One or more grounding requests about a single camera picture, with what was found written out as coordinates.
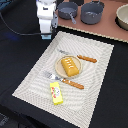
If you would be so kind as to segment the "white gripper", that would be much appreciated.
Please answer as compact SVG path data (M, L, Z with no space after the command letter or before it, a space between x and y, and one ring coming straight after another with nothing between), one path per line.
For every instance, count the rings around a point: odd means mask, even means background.
M58 16L55 14L56 0L36 0L36 6L41 33L52 33L52 29L58 25Z

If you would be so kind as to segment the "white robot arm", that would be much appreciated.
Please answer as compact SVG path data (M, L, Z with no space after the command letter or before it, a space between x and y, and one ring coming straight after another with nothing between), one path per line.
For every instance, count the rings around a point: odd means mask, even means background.
M56 0L36 0L37 17L42 35L51 35L52 29L58 26Z

